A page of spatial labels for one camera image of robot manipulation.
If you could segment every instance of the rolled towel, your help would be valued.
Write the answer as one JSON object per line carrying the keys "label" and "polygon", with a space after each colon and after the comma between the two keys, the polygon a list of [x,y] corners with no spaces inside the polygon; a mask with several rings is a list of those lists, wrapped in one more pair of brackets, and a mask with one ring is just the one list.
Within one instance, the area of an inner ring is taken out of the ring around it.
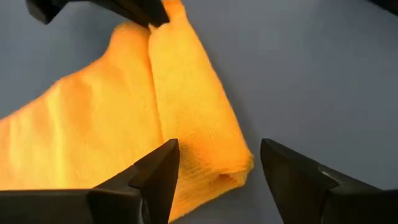
{"label": "rolled towel", "polygon": [[168,139],[180,143],[170,221],[253,167],[223,87],[180,1],[170,23],[121,24],[106,53],[0,120],[0,190],[91,188]]}

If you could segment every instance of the microfiber towel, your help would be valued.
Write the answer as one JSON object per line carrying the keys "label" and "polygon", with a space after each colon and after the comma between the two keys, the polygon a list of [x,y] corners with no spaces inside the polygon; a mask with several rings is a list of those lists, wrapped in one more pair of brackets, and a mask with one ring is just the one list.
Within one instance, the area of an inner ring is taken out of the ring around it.
{"label": "microfiber towel", "polygon": [[105,54],[0,121],[0,189],[92,188],[177,138],[170,221],[253,167],[239,124],[180,1],[170,23],[121,24]]}

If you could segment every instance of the yellow towel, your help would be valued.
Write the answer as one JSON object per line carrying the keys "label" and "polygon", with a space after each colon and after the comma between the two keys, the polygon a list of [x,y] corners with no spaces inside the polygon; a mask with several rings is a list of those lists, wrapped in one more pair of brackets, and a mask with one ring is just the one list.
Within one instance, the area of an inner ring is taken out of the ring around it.
{"label": "yellow towel", "polygon": [[0,121],[1,190],[91,188],[170,138],[170,221],[244,185],[252,155],[223,87],[182,3],[164,4],[169,24],[120,25],[100,59]]}

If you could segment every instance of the fabric texture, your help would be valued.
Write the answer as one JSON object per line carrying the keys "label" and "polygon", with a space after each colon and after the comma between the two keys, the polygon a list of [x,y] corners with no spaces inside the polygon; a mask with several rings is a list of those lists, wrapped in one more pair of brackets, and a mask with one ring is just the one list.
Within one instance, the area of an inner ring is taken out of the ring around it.
{"label": "fabric texture", "polygon": [[170,23],[121,24],[106,53],[0,121],[0,189],[91,188],[171,138],[170,221],[244,185],[252,154],[180,1]]}

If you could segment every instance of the blue-gray background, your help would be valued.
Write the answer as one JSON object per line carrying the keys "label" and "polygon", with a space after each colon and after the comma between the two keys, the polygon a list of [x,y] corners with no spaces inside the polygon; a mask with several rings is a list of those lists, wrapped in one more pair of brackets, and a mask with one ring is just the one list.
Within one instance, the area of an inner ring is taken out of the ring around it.
{"label": "blue-gray background", "polygon": [[[365,0],[186,0],[256,168],[245,187],[176,223],[282,223],[261,138],[383,189],[398,188],[398,17]],[[100,57],[124,19],[69,4],[48,26],[0,1],[0,117]]]}

